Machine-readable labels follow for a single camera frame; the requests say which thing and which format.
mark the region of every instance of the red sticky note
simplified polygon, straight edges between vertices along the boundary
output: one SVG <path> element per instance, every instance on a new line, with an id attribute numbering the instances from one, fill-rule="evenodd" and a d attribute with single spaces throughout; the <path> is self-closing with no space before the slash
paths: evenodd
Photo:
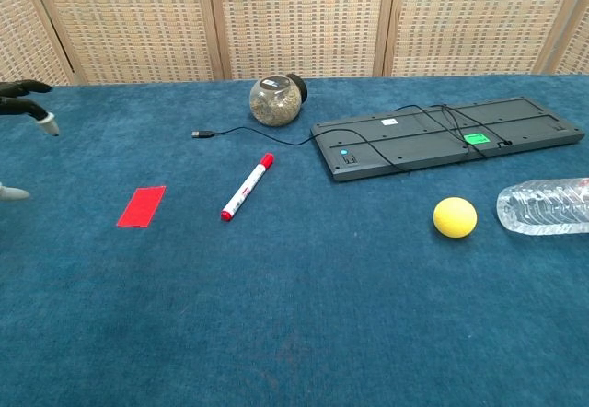
<path id="1" fill-rule="evenodd" d="M 162 201 L 166 186 L 137 188 L 125 212 L 119 218 L 118 227 L 148 227 Z"/>

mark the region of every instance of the clear plastic bottle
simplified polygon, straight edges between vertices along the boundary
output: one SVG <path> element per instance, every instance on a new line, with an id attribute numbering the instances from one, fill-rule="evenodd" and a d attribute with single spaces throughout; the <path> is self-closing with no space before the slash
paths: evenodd
<path id="1" fill-rule="evenodd" d="M 505 188 L 497 198 L 497 216 L 507 229 L 527 235 L 589 232 L 589 178 Z"/>

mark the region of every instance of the white marker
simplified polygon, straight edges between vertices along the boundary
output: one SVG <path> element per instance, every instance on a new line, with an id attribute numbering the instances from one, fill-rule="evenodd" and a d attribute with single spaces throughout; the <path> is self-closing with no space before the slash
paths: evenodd
<path id="1" fill-rule="evenodd" d="M 258 181 L 261 179 L 261 176 L 264 175 L 264 172 L 268 170 L 273 161 L 274 155 L 270 153 L 266 154 L 260 160 L 258 166 L 256 166 L 254 170 L 251 171 L 249 177 L 246 178 L 246 180 L 243 182 L 243 184 L 236 192 L 236 194 L 233 196 L 233 198 L 229 200 L 229 203 L 227 203 L 227 205 L 223 208 L 223 211 L 221 211 L 222 219 L 224 219 L 225 221 L 229 221 L 231 220 L 231 218 L 233 218 L 233 215 L 236 214 L 237 209 L 239 209 L 239 206 L 241 206 L 241 204 L 246 201 L 246 198 L 248 197 L 249 193 L 254 189 Z"/>

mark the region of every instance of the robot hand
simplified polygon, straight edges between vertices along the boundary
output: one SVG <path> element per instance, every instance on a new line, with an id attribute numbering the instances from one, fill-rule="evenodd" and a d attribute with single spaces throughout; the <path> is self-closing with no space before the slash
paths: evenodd
<path id="1" fill-rule="evenodd" d="M 0 82 L 0 115 L 28 114 L 50 135 L 59 135 L 55 116 L 37 103 L 27 99 L 16 99 L 30 92 L 49 92 L 52 87 L 36 80 L 18 80 L 17 82 Z"/>

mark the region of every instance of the black lid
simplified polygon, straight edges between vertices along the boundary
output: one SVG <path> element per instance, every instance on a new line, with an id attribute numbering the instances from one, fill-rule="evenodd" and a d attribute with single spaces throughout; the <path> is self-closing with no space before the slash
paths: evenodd
<path id="1" fill-rule="evenodd" d="M 298 86 L 298 90 L 301 91 L 301 103 L 305 103 L 307 92 L 306 85 L 303 79 L 294 73 L 287 74 L 288 78 L 294 81 L 294 84 Z"/>

